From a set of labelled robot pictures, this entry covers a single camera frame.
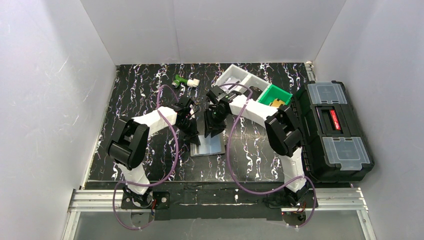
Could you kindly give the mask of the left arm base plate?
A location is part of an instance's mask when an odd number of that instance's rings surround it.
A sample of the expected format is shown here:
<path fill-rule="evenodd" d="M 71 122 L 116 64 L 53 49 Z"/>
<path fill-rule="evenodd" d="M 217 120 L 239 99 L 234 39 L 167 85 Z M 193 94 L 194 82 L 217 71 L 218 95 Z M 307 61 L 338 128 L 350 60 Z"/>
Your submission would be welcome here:
<path fill-rule="evenodd" d="M 170 206 L 170 193 L 167 191 L 148 190 L 144 195 L 125 191 L 120 208 L 124 210 L 153 209 L 164 210 Z"/>

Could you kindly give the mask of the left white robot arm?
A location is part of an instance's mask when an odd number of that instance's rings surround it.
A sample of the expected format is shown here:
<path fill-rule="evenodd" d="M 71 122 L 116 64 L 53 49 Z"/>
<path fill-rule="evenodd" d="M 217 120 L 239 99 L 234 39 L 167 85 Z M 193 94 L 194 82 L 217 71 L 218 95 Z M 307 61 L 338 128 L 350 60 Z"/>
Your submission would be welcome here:
<path fill-rule="evenodd" d="M 151 135 L 165 128 L 172 130 L 177 127 L 184 134 L 185 142 L 201 144 L 194 108 L 195 102 L 191 98 L 181 97 L 178 102 L 161 106 L 145 115 L 118 120 L 107 154 L 118 164 L 125 180 L 131 183 L 129 190 L 142 196 L 151 186 L 142 166 Z"/>

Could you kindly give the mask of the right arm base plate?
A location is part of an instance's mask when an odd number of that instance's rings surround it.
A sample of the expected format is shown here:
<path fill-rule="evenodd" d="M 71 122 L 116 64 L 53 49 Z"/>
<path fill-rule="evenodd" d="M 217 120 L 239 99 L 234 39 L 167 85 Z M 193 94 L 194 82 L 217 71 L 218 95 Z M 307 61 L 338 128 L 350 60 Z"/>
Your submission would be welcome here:
<path fill-rule="evenodd" d="M 312 190 L 308 190 L 303 195 L 298 195 L 291 191 L 278 191 L 266 195 L 262 199 L 262 203 L 270 209 L 289 208 L 296 212 L 312 208 L 314 203 L 314 194 Z"/>

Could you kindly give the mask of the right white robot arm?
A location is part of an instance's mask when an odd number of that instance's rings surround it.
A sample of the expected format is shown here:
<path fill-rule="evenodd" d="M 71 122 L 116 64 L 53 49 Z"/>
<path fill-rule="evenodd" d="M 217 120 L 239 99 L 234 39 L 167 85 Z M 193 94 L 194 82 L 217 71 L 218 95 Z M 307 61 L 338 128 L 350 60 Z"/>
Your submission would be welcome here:
<path fill-rule="evenodd" d="M 239 91 L 225 92 L 214 86 L 206 94 L 204 135 L 214 137 L 226 129 L 229 115 L 246 118 L 265 128 L 272 150 L 279 155 L 284 173 L 283 188 L 295 194 L 305 190 L 307 180 L 302 164 L 302 131 L 293 109 L 287 105 L 268 106 Z"/>

